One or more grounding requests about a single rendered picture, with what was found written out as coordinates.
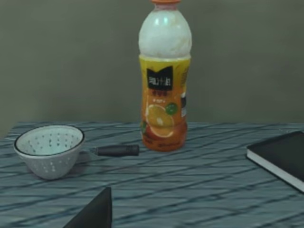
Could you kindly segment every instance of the black book cover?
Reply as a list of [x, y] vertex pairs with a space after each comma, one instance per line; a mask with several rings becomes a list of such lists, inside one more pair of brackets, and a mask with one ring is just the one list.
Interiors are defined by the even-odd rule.
[[247, 157], [304, 191], [304, 133], [273, 137], [247, 147]]
[[112, 228], [111, 188], [105, 188], [63, 228]]

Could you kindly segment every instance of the bottle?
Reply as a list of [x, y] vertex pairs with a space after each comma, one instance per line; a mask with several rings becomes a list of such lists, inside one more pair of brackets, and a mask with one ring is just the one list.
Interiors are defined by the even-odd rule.
[[180, 0], [151, 0], [154, 10], [139, 32], [142, 71], [143, 144], [155, 151], [174, 151], [186, 140], [186, 79], [192, 35], [178, 11]]

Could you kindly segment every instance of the black rim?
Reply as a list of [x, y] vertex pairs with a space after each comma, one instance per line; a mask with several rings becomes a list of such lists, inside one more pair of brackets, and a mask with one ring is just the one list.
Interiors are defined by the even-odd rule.
[[[25, 153], [25, 152], [21, 151], [21, 150], [18, 148], [18, 146], [17, 146], [17, 141], [19, 140], [19, 138], [21, 138], [21, 137], [24, 136], [25, 134], [27, 134], [27, 133], [29, 133], [29, 132], [31, 132], [31, 131], [33, 131], [33, 130], [39, 129], [39, 128], [54, 127], [54, 126], [58, 126], [58, 127], [61, 127], [61, 126], [62, 126], [62, 127], [73, 127], [73, 128], [75, 128], [75, 129], [77, 129], [77, 130], [79, 130], [79, 131], [81, 132], [82, 139], [79, 141], [79, 143], [77, 143], [77, 144], [76, 144], [75, 146], [73, 146], [72, 148], [69, 148], [69, 149], [64, 150], [64, 151], [62, 151], [62, 152], [54, 153], [54, 154], [44, 154], [44, 155], [30, 154], [30, 153]], [[69, 151], [69, 150], [71, 150], [71, 149], [73, 149], [73, 148], [79, 146], [84, 140], [85, 140], [85, 133], [84, 133], [81, 129], [79, 129], [78, 127], [74, 127], [74, 126], [70, 126], [70, 125], [46, 125], [46, 126], [37, 127], [37, 128], [31, 129], [31, 130], [28, 130], [28, 131], [22, 133], [21, 135], [19, 135], [19, 136], [17, 137], [17, 139], [15, 140], [15, 142], [14, 142], [14, 148], [15, 148], [19, 153], [22, 153], [22, 154], [25, 154], [25, 155], [28, 155], [28, 156], [33, 156], [33, 157], [54, 156], [54, 155], [57, 155], [57, 154], [65, 153], [65, 152], [67, 152], [67, 151]]]

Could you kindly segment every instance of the orange bottle cap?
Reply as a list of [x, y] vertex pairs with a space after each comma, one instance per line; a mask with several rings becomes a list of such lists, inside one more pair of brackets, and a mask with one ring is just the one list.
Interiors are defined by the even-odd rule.
[[174, 4], [179, 3], [181, 0], [151, 0], [155, 4]]

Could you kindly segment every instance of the gray background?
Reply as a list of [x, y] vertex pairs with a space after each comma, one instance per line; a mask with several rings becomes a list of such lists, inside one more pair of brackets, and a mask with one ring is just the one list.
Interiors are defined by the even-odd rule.
[[[304, 120], [303, 0], [184, 0], [188, 120]], [[148, 0], [0, 1], [0, 132], [16, 120], [139, 121]]]

